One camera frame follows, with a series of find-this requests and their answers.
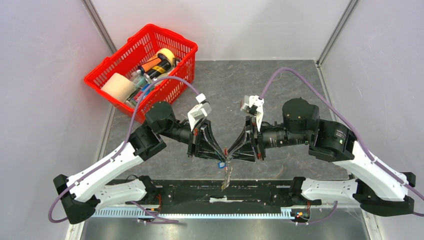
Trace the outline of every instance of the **basket handle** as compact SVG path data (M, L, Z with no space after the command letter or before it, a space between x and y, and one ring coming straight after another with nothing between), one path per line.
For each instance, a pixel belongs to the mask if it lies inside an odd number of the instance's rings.
M107 62L109 62L109 60L110 60L111 58L110 57L105 57L104 59L103 59L103 62L101 63L101 65L103 66L103 65L105 65Z

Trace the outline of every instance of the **masking tape roll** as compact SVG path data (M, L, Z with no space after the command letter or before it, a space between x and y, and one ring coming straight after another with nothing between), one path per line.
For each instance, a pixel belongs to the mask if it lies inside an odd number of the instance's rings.
M174 66L175 55L172 53L171 50L169 50L168 48L162 48L161 50L157 51L156 56L158 54L163 54L169 60L172 66Z
M124 103L136 90L136 87L128 78L116 72L101 87L101 90L121 103Z

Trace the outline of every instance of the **metal frame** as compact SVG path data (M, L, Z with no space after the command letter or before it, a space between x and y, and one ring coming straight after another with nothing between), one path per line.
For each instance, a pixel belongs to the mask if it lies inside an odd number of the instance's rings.
M354 9L357 6L359 1L360 0L350 0L349 3L347 4L346 9L344 10L343 14L341 15L340 20L338 21L337 25L335 26L335 29L332 32L332 34L331 34L327 44L325 45L324 49L322 50L321 55L316 60L316 63L317 63L319 68L321 68L321 65L326 60L327 55L329 54L334 43L337 41L337 38L339 37L340 33L342 32L343 28L345 27L347 21L349 20L349 17L353 13L353 11L354 11Z
M108 31L106 30L106 27L103 24L103 21L99 16L99 13L94 7L93 2L91 0L81 0L81 2L84 4L85 9L87 9L88 14L90 15L94 25L98 29L101 37L103 38L110 52L115 53L118 49L115 46L114 42L112 41L112 38L109 35Z

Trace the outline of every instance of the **white connector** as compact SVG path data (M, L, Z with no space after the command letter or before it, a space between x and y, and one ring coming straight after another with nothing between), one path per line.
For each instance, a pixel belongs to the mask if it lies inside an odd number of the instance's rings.
M259 96L245 95L240 103L240 111L247 113L248 115L255 117L257 130L261 131L262 118L264 117L264 100L259 99Z
M203 93L200 93L199 95L196 96L196 100L199 104L201 104L203 101L206 100L206 96Z
M207 115L209 115L211 111L212 111L212 108L209 105L209 102L199 103L196 106L194 106L187 114L188 122L190 123L191 130L193 131L198 121L200 121L200 119L205 118Z

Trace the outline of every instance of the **red basket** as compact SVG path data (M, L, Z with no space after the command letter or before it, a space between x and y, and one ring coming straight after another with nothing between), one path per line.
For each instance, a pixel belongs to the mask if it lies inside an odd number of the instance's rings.
M119 73L130 79L131 73L136 71L138 66L147 62L162 48L171 50L176 57L181 59L181 62L169 75L180 77L192 83L195 78L197 44L173 31L153 24L146 25L134 36L128 38L127 43L115 54L106 57L100 65L84 78L84 82L111 102L115 108L131 116L134 112L133 108L116 100L102 91L101 88L114 73ZM187 86L184 83L171 79L158 83L154 90L140 103L140 110L137 112L135 119L140 123L144 122L145 113L149 111L154 103L167 101L172 104L186 88Z

